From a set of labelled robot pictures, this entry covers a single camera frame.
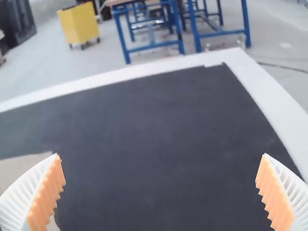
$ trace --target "wooden tabletop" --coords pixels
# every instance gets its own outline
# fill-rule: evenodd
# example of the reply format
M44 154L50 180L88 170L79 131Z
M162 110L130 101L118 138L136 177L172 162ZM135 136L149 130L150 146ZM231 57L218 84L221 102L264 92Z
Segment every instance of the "wooden tabletop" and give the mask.
M119 5L122 3L130 2L130 1L133 1L133 0L107 0L105 3L106 3L106 6L111 7L111 6Z

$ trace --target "blue metal table frame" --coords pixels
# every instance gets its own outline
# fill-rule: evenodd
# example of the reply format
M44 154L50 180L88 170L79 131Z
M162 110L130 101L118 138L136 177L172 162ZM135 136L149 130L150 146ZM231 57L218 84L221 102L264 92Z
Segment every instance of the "blue metal table frame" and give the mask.
M194 37L195 50L197 53L202 52L201 39L215 37L215 36L223 36L223 35L232 35L232 34L245 34L246 36L246 47L251 46L250 39L250 29L249 29L249 21L248 21L248 11L246 0L241 0L242 2L242 11L243 11L243 20L244 20L244 28L243 29L235 29L235 30L223 30L222 26L223 16L220 0L216 0L218 12L209 13L207 11L206 0L203 0L204 8L199 9L198 3L195 0L187 0L188 3L188 11L185 11L182 7L180 7L180 18L183 26L183 30L186 29L185 20L190 19L191 28ZM219 25L211 19L212 16L217 15L219 17ZM200 34L197 28L196 18L201 17L208 25L214 30L211 33L203 33Z
M134 16L135 16L135 14L138 13L137 10L142 9L144 7L144 6L136 5L136 3L138 4L138 2L139 2L139 0L133 0L133 1L128 1L128 2L124 2L124 3L116 4L116 5L112 6L112 9L113 9L113 12L114 12L115 23L116 23L116 27L117 27L117 30L118 30L118 35L119 35L119 38L120 38L122 51L123 51L123 55L124 55L126 64L131 63L131 60L130 60L130 57L129 57L130 53L138 52L138 51L144 51L144 50L148 50L148 49L154 49L154 48L158 48L158 47L178 45L179 52L181 54L185 54L184 44L183 44L182 34L181 34L179 13L178 13L177 4L176 4L175 0L161 0L157 4L150 4L150 5L147 5L147 6L161 5L162 7L167 8L167 12L169 13L169 16L168 16L168 18L169 18L169 23L168 23L169 31L170 31L170 33L173 33L172 27L174 25L175 28L176 28L176 32L177 32L177 39L166 41L166 42L156 42L155 39L154 39L154 32L152 30L151 25L147 25L148 33L149 33L149 37L150 37L149 45L145 45L145 46L141 46L141 47L137 47L137 48L133 48L133 49L128 49L126 47L125 38L124 38L121 23L120 23L120 15L122 13L125 14L127 24L128 24L128 28L129 28L130 38L131 38L132 41L135 41L132 25L135 24L135 23L141 23L141 22L147 21L147 20L137 21L137 22L133 22L133 23L130 21L129 11L133 11Z

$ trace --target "white table edge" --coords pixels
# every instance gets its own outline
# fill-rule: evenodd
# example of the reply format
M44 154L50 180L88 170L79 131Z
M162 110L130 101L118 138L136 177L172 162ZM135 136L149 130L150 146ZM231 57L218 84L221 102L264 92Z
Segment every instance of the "white table edge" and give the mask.
M308 115L302 107L262 67L239 48L179 56L99 74L39 90L0 103L0 113L51 98L130 79L195 66L226 63L254 99L305 181L308 180Z

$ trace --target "black foam mat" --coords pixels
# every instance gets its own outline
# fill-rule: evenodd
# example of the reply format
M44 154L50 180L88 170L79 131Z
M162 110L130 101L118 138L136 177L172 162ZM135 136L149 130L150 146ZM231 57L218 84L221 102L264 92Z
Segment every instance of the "black foam mat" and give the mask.
M0 114L1 158L63 159L62 231L270 231L264 152L299 175L226 65L87 90Z

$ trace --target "blue table leg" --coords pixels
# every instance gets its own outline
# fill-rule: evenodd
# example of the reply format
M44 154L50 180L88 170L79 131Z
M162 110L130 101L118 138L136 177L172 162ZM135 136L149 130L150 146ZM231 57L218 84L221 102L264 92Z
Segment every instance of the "blue table leg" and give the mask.
M178 0L177 3L179 5L179 13L180 13L182 29L183 29L183 31L186 31L186 23L185 23L185 17L184 17L183 1L182 0Z
M244 29L245 29L245 35L246 35L246 47L251 47L250 29L249 29L249 20L248 20L246 0L242 0L242 9L243 9Z
M203 5L204 5L204 16L207 18L208 17L208 11L207 11L206 0L203 0Z
M169 28L169 33L172 35L173 34L173 15L171 13L171 8L169 4L166 4L166 10L167 10L167 17L168 17L168 28Z
M219 24L223 26L223 18L222 18L222 10L220 0L217 0L217 8L218 8L218 16L219 16Z
M123 9L127 10L127 5L126 4L123 5ZM125 11L125 17L126 17L126 21L127 21L127 25L128 25L130 39L131 39L132 42L134 42L135 41L135 36L134 36L134 32L133 32L133 30L131 28L131 22L130 22L128 11Z
M175 1L176 0L170 0L170 3L171 3L173 13L174 13L174 15L173 15L174 16L174 23L175 23L175 27L176 27L176 30L177 30L178 40L179 40L179 52L180 52L180 54L185 54L183 37L182 37L181 26L180 26L178 6L177 6L177 3Z
M112 9L113 9L114 12L116 12L117 11L117 6L113 6ZM118 13L114 13L114 17L115 17L115 24L116 24L117 32L119 34L119 38L120 38L120 42L121 42L121 46L122 46L122 51L123 51L123 54L124 54L125 62L126 62L126 64L130 64L129 52L128 52L127 48L126 48L125 39L124 39L122 27L121 27L121 22L120 22L119 14Z
M198 4L198 0L195 1L195 5L196 5L196 10L199 10L199 4Z
M201 47L201 41L200 41L198 28L197 28L196 17L194 14L193 2L192 0L188 0L187 2L188 2L189 17L191 20L191 28L192 28L192 34L193 34L193 39L194 39L194 46L196 49L196 53L200 53L202 52L202 47Z
M133 12L134 12L134 17L135 17L135 23L138 22L138 15L137 15L137 10L136 10L136 2L132 3L133 7Z

